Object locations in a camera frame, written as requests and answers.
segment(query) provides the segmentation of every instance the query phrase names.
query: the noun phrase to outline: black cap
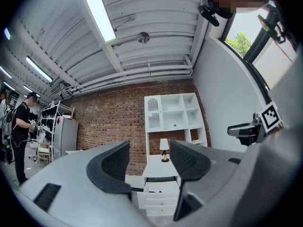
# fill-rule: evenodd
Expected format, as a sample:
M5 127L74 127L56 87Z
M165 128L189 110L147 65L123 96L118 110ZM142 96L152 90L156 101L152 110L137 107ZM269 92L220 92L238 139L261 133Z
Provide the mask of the black cap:
M33 102L36 103L36 102L37 102L37 99L38 99L37 94L34 93L34 92L31 92L31 93L29 93L29 94L27 95L27 98L30 98L31 96L33 97Z
M0 91L0 95L1 95L1 94L6 95L6 91L5 91L5 89L2 89L2 90Z

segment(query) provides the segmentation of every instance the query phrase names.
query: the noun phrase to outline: white cabinet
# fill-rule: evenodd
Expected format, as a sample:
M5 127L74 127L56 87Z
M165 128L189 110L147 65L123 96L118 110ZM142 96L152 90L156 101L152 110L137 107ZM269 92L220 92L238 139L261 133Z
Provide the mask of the white cabinet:
M176 181L146 183L143 192L138 192L139 208L145 209L147 216L173 215L179 196Z

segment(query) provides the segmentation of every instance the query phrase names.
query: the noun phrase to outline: tree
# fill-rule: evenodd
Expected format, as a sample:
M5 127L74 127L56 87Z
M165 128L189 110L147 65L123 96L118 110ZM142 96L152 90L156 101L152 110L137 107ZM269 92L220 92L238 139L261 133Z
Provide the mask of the tree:
M226 38L225 40L229 45L231 45L237 52L239 52L242 56L246 54L246 52L250 49L252 42L246 38L244 32L240 32L237 34L234 40L230 38Z

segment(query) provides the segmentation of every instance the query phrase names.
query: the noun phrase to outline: fluorescent light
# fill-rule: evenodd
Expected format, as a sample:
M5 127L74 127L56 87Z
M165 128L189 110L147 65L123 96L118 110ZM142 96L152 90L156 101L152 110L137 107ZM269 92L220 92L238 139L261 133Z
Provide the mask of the fluorescent light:
M42 76L44 76L44 78L45 78L46 80L48 80L49 82L52 82L53 79L52 79L51 77L49 77L44 71L42 71L42 70L36 65L36 63L34 63L34 62L32 61L31 58L29 58L29 57L27 56L26 61L27 61L32 67L34 67L34 68L36 69L36 71L38 71Z
M29 91L30 93L32 93L33 91L31 89L29 89L28 87L26 86L23 86L27 91Z
M10 74L8 74L1 66L0 66L0 70L3 71L3 73L7 75L9 78L11 78Z
M107 42L112 39L115 39L116 35L109 21L103 1L86 0L86 2L89 6L89 9L95 19L95 22L104 40Z
M27 91L29 91L30 93L32 93L33 91L31 89L29 89L28 87L26 86L23 86Z
M5 34L5 36L7 37L7 39L10 40L10 33L9 33L8 28L5 28L5 29L4 29L4 34Z
M8 86L10 89L12 89L13 91L15 91L14 90L14 88L12 88L9 84L7 84L5 81L3 82L6 86Z

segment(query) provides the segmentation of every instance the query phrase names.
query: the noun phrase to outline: appliance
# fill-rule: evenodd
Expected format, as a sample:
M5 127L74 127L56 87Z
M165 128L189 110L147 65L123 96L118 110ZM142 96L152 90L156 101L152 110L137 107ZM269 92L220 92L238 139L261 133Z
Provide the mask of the appliance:
M164 158L161 161L169 162L169 159L166 156L166 151L169 150L169 142L167 139L160 139L160 150L163 150L162 156L164 155Z
M53 159L67 155L67 150L76 150L79 123L63 116L57 117L53 139Z

